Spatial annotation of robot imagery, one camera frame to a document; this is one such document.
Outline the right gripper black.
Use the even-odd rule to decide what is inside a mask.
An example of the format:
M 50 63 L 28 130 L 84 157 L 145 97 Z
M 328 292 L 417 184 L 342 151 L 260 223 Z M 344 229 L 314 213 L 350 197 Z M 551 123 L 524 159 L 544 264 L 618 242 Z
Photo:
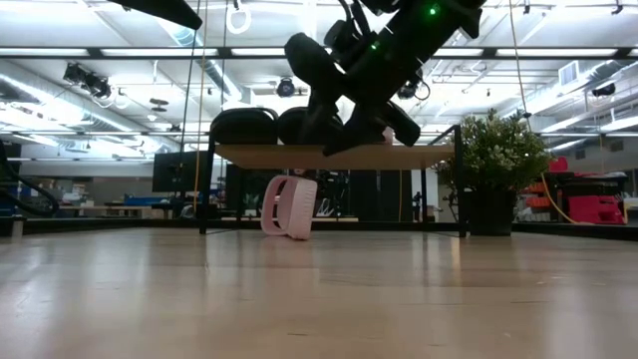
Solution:
M 362 145 L 390 145 L 393 130 L 401 144 L 412 147 L 421 128 L 391 98 L 416 77 L 423 60 L 423 42 L 351 42 L 343 50 L 343 68 L 346 94 L 355 109 L 341 132 L 324 147 L 323 155 Z

